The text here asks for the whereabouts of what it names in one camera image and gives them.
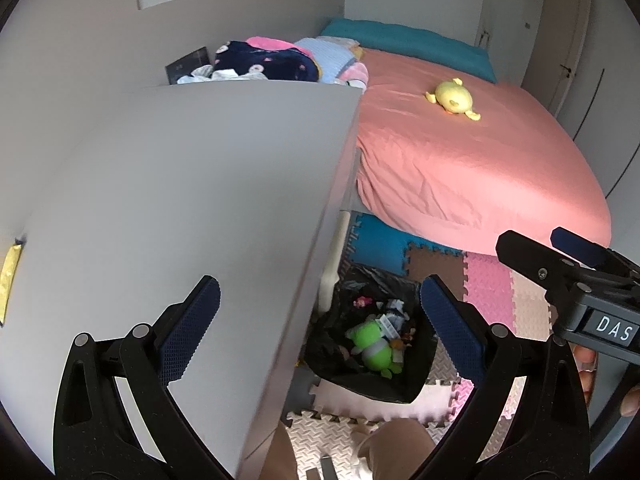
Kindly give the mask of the person's leg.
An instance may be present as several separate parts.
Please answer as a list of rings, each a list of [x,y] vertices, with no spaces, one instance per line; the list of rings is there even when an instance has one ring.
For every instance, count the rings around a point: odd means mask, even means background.
[[[393,419],[378,429],[358,426],[352,430],[358,460],[364,460],[373,479],[410,479],[436,448],[417,420]],[[283,422],[274,432],[259,479],[297,479],[297,462]]]

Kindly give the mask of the pink bed sheet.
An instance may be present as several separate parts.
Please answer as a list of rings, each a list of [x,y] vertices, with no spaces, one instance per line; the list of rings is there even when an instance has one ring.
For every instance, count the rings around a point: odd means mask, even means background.
[[[510,84],[368,49],[369,84],[359,107],[363,206],[395,229],[465,252],[491,255],[519,232],[549,244],[558,226],[610,244],[612,220],[582,152],[538,101]],[[425,99],[460,78],[473,122]]]

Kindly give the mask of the pink folded cloth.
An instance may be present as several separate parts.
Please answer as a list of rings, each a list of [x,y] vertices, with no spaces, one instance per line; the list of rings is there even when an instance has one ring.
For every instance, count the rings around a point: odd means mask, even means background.
[[[254,37],[247,38],[245,42],[249,44],[251,47],[254,47],[257,49],[268,50],[268,51],[284,51],[284,50],[294,49],[306,55],[307,58],[314,57],[314,55],[308,49],[296,46],[296,44],[291,44],[290,42],[287,42],[281,39],[254,36]]]

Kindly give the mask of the teal pillow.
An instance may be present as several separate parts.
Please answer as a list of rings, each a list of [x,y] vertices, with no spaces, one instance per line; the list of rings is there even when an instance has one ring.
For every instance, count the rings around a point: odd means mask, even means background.
[[[356,40],[364,48],[420,58],[493,84],[498,82],[488,53],[484,49],[428,29],[334,18],[322,29],[321,35]]]

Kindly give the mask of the yellow snack wrapper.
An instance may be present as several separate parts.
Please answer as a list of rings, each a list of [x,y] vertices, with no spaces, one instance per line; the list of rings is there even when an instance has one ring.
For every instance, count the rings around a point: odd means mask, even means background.
[[[15,272],[24,248],[22,240],[16,240],[6,252],[0,275],[0,325],[6,324],[6,311],[14,281]]]

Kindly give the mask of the light blue folded blanket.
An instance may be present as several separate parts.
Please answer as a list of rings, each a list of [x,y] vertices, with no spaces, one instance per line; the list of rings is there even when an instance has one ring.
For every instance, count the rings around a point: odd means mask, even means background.
[[[296,47],[311,53],[320,70],[319,81],[322,84],[332,82],[357,62],[354,49],[359,46],[356,40],[342,37],[320,36],[303,38],[296,41]]]

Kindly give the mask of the small pink doll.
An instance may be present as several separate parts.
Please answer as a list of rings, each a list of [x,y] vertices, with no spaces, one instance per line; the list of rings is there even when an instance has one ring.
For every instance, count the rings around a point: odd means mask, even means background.
[[[354,301],[354,307],[356,309],[367,308],[372,304],[373,300],[369,297],[360,296]]]

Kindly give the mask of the white wardrobe doors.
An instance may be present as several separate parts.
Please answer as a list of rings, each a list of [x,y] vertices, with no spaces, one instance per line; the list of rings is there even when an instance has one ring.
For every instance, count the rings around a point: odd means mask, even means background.
[[[625,0],[484,0],[476,43],[556,118],[611,197],[639,155],[639,24]]]

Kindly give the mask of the black trash bag bin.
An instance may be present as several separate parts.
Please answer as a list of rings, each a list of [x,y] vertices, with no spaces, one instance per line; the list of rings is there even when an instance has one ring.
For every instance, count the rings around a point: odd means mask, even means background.
[[[420,284],[354,263],[334,286],[329,310],[311,323],[303,360],[360,396],[409,404],[427,382],[436,346]]]

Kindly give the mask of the white crumpled cloth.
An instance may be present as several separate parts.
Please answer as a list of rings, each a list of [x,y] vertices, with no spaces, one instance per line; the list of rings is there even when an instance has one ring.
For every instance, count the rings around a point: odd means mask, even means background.
[[[267,80],[267,77],[259,72],[239,75],[235,70],[214,70],[213,65],[206,64],[192,70],[190,74],[179,77],[177,84],[234,80]]]

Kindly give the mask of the black wall socket panel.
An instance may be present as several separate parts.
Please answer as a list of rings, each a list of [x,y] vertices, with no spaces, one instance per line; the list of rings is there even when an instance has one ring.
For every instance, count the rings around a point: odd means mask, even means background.
[[[181,77],[190,76],[194,70],[208,63],[207,48],[201,47],[165,66],[168,82],[170,84],[178,84],[178,80]]]

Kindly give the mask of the yellow duck plush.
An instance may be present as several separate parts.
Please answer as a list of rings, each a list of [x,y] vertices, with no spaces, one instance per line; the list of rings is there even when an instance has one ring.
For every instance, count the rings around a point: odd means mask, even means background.
[[[433,92],[426,92],[425,99],[441,106],[451,115],[464,115],[473,122],[479,122],[482,115],[473,110],[474,101],[471,92],[465,88],[460,78],[451,78],[441,82]]]

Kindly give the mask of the green watermelon bunny plush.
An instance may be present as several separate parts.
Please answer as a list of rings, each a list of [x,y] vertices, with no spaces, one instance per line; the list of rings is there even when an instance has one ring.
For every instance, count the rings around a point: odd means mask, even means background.
[[[402,372],[405,344],[386,315],[368,318],[347,333],[352,342],[350,353],[360,356],[362,364],[386,379]]]

